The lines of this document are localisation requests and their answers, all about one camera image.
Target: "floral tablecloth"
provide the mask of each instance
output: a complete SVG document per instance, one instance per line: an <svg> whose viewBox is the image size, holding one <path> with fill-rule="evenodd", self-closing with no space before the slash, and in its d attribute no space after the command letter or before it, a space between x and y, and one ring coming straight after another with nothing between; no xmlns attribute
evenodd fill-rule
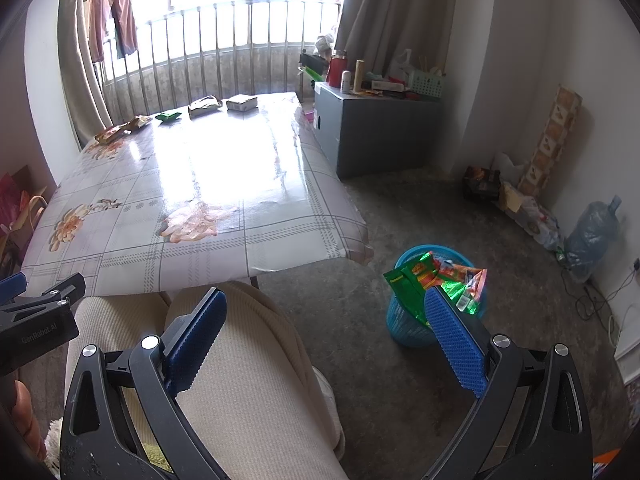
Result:
<svg viewBox="0 0 640 480"><path fill-rule="evenodd" d="M82 150L31 239L27 295L75 272L87 295L134 294L372 257L295 94L260 95L244 114L179 109Z"/></svg>

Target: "beige curtain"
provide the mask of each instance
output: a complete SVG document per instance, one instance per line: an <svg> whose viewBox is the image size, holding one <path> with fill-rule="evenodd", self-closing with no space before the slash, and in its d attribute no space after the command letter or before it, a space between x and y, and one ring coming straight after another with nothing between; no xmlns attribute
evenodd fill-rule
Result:
<svg viewBox="0 0 640 480"><path fill-rule="evenodd" d="M91 64L82 0L60 0L58 55L66 105L84 146L112 123Z"/></svg>
<svg viewBox="0 0 640 480"><path fill-rule="evenodd" d="M335 42L346 50L350 70L364 59L367 70L385 74L394 56L412 50L429 68L444 67L456 0L344 0Z"/></svg>

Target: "blue trash can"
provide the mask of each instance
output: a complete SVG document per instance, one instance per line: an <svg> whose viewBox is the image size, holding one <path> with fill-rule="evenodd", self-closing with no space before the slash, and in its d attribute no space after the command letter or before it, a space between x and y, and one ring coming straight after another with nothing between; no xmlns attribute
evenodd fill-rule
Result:
<svg viewBox="0 0 640 480"><path fill-rule="evenodd" d="M418 245L412 247L408 251L405 251L404 254L398 258L396 268L411 258L415 258L416 256L429 251L445 260L451 260L455 264L475 267L475 265L467 260L462 254L454 251L453 249L449 249L448 247L443 247L441 245ZM480 305L476 316L484 316L485 310L486 286L484 286L484 290L480 296ZM388 328L391 337L397 343L403 346L408 346L409 348L423 348L438 341L430 328L424 326L420 321L415 319L414 316L409 314L404 307L402 307L395 294L391 296L389 308L386 310L386 327Z"/></svg>

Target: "silver screw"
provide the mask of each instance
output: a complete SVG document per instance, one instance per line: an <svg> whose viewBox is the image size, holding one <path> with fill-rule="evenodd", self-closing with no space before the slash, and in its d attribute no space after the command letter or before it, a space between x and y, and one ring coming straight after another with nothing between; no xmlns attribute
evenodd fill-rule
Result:
<svg viewBox="0 0 640 480"><path fill-rule="evenodd" d="M556 346L554 346L554 350L558 355L563 355L563 356L569 355L569 349L567 348L566 345L563 345L562 343L558 343Z"/></svg>
<svg viewBox="0 0 640 480"><path fill-rule="evenodd" d="M511 341L509 341L509 338L505 335L502 334L498 334L498 335L494 335L494 345L496 345L499 348L507 348L507 346L509 346L511 344Z"/></svg>
<svg viewBox="0 0 640 480"><path fill-rule="evenodd" d="M148 335L142 340L141 345L145 350L151 350L158 346L159 342L160 340L155 335Z"/></svg>
<svg viewBox="0 0 640 480"><path fill-rule="evenodd" d="M97 350L98 349L95 347L95 345L87 345L82 349L82 355L84 357L91 357L96 353Z"/></svg>

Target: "red thermos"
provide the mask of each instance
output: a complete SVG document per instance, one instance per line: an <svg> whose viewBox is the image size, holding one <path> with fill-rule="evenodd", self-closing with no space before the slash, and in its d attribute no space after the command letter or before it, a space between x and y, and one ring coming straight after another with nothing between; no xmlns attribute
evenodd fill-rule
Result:
<svg viewBox="0 0 640 480"><path fill-rule="evenodd" d="M345 50L335 50L334 56L329 63L329 72L326 74L326 82L329 86L340 88L342 72L347 70L347 52Z"/></svg>

